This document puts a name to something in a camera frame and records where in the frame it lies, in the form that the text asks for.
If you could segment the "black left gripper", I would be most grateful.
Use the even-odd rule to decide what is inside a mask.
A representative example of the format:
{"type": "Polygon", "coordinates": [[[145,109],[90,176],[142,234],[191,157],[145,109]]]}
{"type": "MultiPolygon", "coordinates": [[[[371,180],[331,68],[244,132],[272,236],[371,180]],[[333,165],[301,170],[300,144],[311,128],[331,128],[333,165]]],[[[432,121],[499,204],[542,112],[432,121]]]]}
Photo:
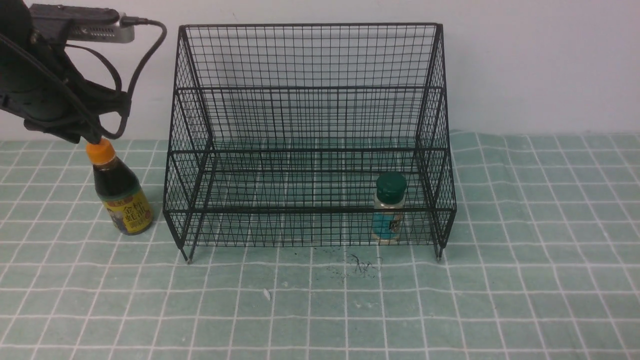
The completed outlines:
{"type": "Polygon", "coordinates": [[[115,67],[94,55],[114,80],[108,88],[85,78],[67,54],[70,41],[48,41],[34,26],[22,0],[1,2],[1,109],[23,119],[30,132],[77,144],[98,143],[100,116],[130,113],[131,99],[115,67]]]}

